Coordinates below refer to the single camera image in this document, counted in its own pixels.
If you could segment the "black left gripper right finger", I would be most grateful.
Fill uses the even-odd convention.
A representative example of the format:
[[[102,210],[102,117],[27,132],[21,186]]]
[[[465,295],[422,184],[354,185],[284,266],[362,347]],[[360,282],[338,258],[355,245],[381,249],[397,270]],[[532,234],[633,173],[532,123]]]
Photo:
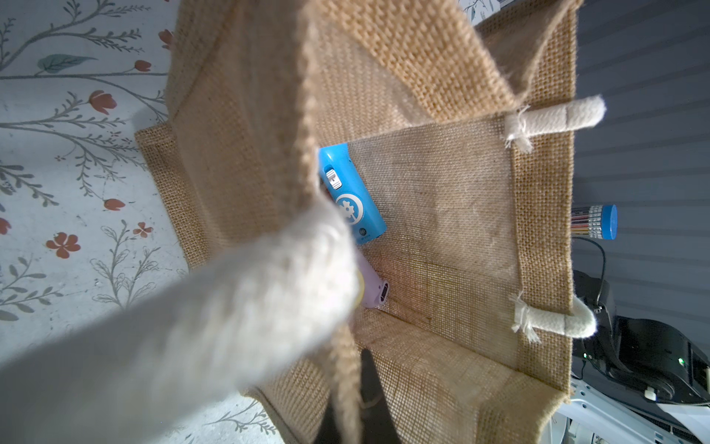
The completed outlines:
[[[366,444],[400,443],[392,420],[386,395],[377,372],[375,359],[367,349],[361,351],[362,359],[362,442]]]

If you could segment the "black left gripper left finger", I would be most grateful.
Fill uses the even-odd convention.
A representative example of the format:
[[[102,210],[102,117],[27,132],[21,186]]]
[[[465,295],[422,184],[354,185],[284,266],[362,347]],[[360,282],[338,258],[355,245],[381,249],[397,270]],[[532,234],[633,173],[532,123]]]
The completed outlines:
[[[338,431],[332,401],[327,403],[314,444],[340,444],[340,432]]]

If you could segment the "purple flashlight horizontal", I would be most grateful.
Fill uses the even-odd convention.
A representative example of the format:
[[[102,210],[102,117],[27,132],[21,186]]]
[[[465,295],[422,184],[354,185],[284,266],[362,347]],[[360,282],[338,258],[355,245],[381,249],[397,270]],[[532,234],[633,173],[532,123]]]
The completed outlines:
[[[356,253],[361,304],[368,309],[378,308],[388,297],[389,284],[377,274],[360,250]]]

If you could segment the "blue flashlight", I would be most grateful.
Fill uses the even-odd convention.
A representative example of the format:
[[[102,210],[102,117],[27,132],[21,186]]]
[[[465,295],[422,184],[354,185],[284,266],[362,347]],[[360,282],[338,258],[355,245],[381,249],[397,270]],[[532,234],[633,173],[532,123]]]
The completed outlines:
[[[355,241],[363,245],[382,236],[386,222],[349,156],[349,146],[337,144],[321,148],[318,160],[320,178],[351,228]]]

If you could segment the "brown paper tote bag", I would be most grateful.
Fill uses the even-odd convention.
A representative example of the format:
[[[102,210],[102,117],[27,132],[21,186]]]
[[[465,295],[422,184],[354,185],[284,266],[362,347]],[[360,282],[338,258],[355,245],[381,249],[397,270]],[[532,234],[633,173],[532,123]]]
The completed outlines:
[[[362,349],[401,443],[536,443],[569,396],[577,1],[180,1],[168,119],[134,139],[188,266],[1,359],[5,443],[362,442]],[[386,232],[319,175],[347,144]],[[356,251],[389,284],[362,306]]]

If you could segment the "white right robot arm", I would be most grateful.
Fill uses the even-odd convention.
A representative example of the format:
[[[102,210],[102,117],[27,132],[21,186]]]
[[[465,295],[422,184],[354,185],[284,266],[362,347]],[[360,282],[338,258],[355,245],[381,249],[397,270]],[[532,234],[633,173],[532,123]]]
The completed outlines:
[[[597,324],[573,343],[561,442],[708,442],[708,356],[660,321],[599,314]]]

